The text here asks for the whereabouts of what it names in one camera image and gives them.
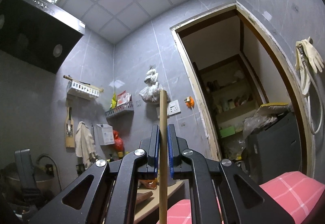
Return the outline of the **hanging plastic bag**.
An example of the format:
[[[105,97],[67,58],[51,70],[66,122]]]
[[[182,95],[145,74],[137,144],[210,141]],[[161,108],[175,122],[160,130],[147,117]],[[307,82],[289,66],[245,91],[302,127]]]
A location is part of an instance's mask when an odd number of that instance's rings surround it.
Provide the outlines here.
[[[159,83],[158,77],[159,73],[157,72],[155,66],[150,66],[144,79],[146,87],[139,92],[140,97],[147,104],[159,104],[160,92],[163,90],[167,91],[165,87]]]

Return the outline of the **black cabinet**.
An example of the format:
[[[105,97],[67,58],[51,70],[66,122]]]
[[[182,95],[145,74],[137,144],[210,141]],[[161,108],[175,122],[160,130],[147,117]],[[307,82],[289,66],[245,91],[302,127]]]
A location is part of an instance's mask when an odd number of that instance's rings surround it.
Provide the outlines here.
[[[288,112],[273,125],[249,135],[242,152],[246,170],[263,184],[286,172],[301,171],[301,144],[296,117]]]

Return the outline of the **wooden door frame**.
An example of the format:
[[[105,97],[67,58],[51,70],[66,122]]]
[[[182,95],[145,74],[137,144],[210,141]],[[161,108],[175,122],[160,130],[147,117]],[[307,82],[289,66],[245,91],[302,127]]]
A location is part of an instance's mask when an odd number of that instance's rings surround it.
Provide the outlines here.
[[[216,8],[210,9],[170,28],[175,47],[180,54],[182,63],[194,92],[196,106],[200,112],[212,159],[217,161],[221,160],[221,151],[218,143],[217,131],[213,126],[207,101],[204,98],[204,92],[200,86],[198,74],[196,74],[194,66],[192,66],[190,57],[188,56],[188,53],[181,40],[180,33],[190,29],[191,27],[198,26],[199,23],[204,23],[208,19],[221,16],[229,17],[230,12],[233,13],[233,15],[238,16],[243,21],[244,25],[246,25],[246,27],[253,32],[279,72],[289,93],[292,106],[297,112],[297,125],[300,132],[300,141],[301,146],[304,147],[302,150],[302,170],[304,174],[314,178],[316,166],[316,144],[315,138],[311,133],[307,114],[307,103],[301,94],[298,76],[278,40],[276,40],[276,38],[266,28],[266,25],[262,23],[259,18],[257,18],[246,6],[238,1],[223,4]]]

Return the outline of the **black range hood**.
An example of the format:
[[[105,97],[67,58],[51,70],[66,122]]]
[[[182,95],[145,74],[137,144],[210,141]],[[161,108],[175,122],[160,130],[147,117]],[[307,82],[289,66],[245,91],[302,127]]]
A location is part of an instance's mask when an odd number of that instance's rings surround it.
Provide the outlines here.
[[[85,24],[47,0],[1,1],[1,50],[56,74]]]

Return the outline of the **black wok with lid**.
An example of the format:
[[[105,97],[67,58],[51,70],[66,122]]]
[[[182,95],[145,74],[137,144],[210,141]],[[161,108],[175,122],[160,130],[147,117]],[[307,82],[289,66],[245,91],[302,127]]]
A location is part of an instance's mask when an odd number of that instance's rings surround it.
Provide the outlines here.
[[[49,176],[46,172],[41,170],[39,167],[34,167],[34,173],[24,172],[18,170],[16,163],[8,164],[3,170],[2,173],[5,178],[5,182],[9,187],[15,192],[22,192],[22,183],[20,180],[31,180],[32,178],[36,182],[36,187],[44,193],[49,191],[54,182],[54,176]]]

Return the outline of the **red plastic bag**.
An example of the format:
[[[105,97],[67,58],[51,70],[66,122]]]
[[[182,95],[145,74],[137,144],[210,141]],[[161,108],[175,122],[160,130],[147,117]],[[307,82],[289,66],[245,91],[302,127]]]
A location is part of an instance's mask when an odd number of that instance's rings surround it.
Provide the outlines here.
[[[113,130],[113,135],[114,135],[114,149],[117,152],[122,152],[124,150],[124,143],[122,138],[119,136],[119,133],[116,130]]]

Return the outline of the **orange wall hook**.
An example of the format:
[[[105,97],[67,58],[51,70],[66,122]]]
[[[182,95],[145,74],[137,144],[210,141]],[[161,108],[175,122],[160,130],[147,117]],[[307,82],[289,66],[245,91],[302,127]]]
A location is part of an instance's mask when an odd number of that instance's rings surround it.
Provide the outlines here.
[[[186,97],[186,98],[184,99],[184,102],[185,102],[186,106],[187,106],[188,108],[190,108],[190,109],[193,109],[194,106],[195,106],[194,99],[193,99],[191,96]]]

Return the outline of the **grey wall shelf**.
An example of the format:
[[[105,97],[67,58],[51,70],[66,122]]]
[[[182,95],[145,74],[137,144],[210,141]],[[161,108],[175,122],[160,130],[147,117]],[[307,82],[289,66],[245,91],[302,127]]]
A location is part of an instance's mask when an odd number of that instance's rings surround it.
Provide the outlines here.
[[[108,111],[105,112],[105,117],[106,119],[111,119],[120,115],[124,115],[128,112],[133,112],[134,111],[134,106],[133,102],[129,101],[125,104],[121,104],[115,108],[112,108]]]

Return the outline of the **white metal wall box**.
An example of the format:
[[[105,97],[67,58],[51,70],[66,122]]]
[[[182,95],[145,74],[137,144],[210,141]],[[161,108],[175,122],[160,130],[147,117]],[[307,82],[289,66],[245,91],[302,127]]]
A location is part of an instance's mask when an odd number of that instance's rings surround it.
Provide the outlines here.
[[[115,143],[114,140],[114,131],[113,127],[109,124],[96,124],[97,129],[97,139],[101,146],[104,145],[113,145]]]

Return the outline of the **wall switch panel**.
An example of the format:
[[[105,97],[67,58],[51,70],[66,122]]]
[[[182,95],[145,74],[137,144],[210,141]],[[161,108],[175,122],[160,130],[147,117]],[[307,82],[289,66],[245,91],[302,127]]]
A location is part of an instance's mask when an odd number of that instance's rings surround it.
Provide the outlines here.
[[[167,117],[171,117],[177,114],[181,113],[181,109],[179,106],[179,101],[175,100],[175,101],[171,101],[167,103]]]

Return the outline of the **wooden knife holder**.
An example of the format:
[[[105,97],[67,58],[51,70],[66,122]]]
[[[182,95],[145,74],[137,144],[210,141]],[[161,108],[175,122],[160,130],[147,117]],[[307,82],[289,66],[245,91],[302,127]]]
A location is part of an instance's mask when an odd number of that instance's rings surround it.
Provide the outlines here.
[[[72,118],[72,108],[67,107],[67,117],[65,121],[65,141],[66,148],[75,148],[75,139],[74,139],[74,121]]]

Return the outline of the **plain wooden chopstick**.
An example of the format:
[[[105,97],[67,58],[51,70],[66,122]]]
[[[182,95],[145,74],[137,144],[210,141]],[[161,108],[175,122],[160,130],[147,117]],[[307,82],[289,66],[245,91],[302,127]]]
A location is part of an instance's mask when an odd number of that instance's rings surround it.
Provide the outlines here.
[[[159,224],[167,223],[167,92],[160,91]]]

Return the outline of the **white rubber gloves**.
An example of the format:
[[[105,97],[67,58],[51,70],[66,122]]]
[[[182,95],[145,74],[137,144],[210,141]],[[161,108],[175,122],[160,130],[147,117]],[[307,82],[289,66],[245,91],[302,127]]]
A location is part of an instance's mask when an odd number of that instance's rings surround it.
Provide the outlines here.
[[[313,46],[310,36],[307,39],[297,41],[295,44],[295,48],[296,48],[296,63],[295,63],[296,70],[299,70],[302,67],[302,59],[300,57],[301,55],[300,49],[302,49],[304,55],[308,59],[309,64],[312,67],[315,74],[317,74],[318,72],[321,73],[323,72],[324,60],[322,59],[322,57],[320,56],[316,48]]]

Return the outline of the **pink checkered tablecloth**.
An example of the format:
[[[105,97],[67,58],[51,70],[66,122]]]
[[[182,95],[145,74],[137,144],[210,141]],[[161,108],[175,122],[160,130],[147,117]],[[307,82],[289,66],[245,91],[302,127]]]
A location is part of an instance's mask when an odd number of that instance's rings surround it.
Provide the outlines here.
[[[317,206],[324,199],[323,183],[293,171],[260,187],[291,215],[295,223],[324,223],[324,210]]]

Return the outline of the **white wall basket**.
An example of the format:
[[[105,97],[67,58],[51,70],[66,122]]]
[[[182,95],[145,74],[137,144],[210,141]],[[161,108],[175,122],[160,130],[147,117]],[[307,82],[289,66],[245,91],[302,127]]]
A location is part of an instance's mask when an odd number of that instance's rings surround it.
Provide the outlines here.
[[[94,100],[104,92],[103,88],[93,86],[88,83],[75,80],[70,76],[63,76],[64,79],[68,80],[67,94],[83,98],[85,100]]]

